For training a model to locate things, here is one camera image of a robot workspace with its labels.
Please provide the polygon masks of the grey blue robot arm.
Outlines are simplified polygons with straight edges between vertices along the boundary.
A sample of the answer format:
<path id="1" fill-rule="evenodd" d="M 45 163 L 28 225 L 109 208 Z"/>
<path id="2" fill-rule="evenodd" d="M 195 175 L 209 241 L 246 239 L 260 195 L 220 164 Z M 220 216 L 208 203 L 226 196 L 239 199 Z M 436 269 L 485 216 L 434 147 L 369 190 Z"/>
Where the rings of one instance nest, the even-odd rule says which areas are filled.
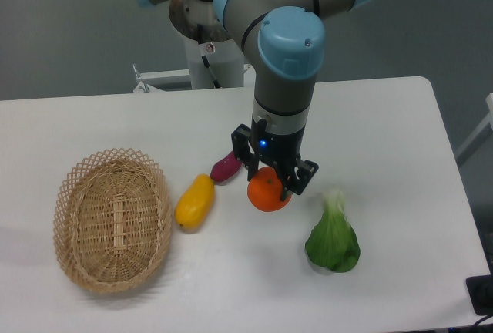
<path id="1" fill-rule="evenodd" d="M 317 172 L 300 147 L 316 77 L 324 60 L 323 20 L 371 0 L 137 0 L 167 3 L 184 41 L 194 89 L 243 85 L 255 72 L 252 121 L 231 136 L 250 176 L 260 163 L 280 180 L 280 199 L 301 194 Z"/>

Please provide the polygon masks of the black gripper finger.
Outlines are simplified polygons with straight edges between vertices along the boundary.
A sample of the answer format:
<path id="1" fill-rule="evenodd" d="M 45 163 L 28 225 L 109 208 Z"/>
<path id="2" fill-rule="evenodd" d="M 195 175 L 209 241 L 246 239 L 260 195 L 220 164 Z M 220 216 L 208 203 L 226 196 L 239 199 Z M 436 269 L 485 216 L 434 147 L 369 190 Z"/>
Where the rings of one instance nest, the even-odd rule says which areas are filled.
<path id="1" fill-rule="evenodd" d="M 281 182 L 280 199 L 287 200 L 293 193 L 301 195 L 318 169 L 317 163 L 299 157 L 281 160 L 278 163 L 278 178 Z"/>
<path id="2" fill-rule="evenodd" d="M 248 127 L 240 124 L 232 133 L 233 153 L 237 161 L 247 170 L 247 180 L 251 181 L 259 170 L 260 155 L 257 152 L 257 125 Z"/>

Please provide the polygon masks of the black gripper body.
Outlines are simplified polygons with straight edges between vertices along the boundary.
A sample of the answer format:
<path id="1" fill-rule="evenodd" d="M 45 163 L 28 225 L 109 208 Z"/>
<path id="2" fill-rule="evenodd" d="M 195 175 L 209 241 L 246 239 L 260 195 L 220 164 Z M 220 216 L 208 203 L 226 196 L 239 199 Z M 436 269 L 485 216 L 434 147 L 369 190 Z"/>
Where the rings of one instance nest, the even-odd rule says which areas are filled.
<path id="1" fill-rule="evenodd" d="M 283 173 L 293 173 L 300 159 L 301 142 L 305 127 L 288 135 L 277 135 L 267 131 L 264 119 L 252 119 L 250 145 L 256 161 L 265 163 Z"/>

